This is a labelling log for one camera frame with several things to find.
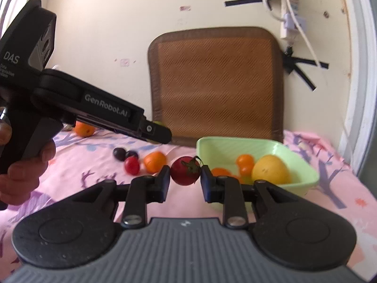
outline white logo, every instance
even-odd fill
[[[96,98],[93,98],[90,94],[85,95],[85,100],[90,102],[90,103],[93,103],[95,105],[98,105],[101,108],[108,109],[108,110],[110,110],[114,113],[117,113],[118,115],[122,115],[124,117],[127,117],[127,115],[128,115],[127,110],[120,109],[118,107],[112,106],[111,104],[108,104],[103,100],[98,100]]]
[[[191,222],[189,222],[188,220],[186,220],[184,222],[181,222],[180,225],[183,226],[183,227],[187,227],[187,226],[191,225]]]
[[[19,60],[19,56],[14,54],[11,54],[9,51],[5,52],[5,55],[3,57],[6,61],[12,62],[13,64],[17,64]]]

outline black device handle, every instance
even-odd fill
[[[0,119],[12,127],[11,140],[0,150],[0,174],[7,174],[14,162],[36,157],[41,148],[63,128],[60,121],[25,108],[5,108]],[[0,201],[0,211],[7,207]]]

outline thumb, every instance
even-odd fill
[[[9,142],[12,136],[12,128],[5,122],[0,121],[0,146],[3,146]]]

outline power strip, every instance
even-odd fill
[[[299,0],[290,1],[297,21],[299,22],[301,28],[306,31],[306,20],[298,16]],[[292,46],[299,31],[292,20],[292,16],[287,6],[287,0],[281,1],[281,15],[284,22],[280,24],[280,38],[286,40],[288,45]]]

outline plastic container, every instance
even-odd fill
[[[266,154],[278,156],[290,170],[292,178],[290,184],[280,187],[298,196],[304,196],[318,183],[318,172],[280,142],[234,137],[203,137],[197,141],[197,155],[210,169],[222,167],[239,175],[236,159],[241,154],[251,154],[255,161]]]

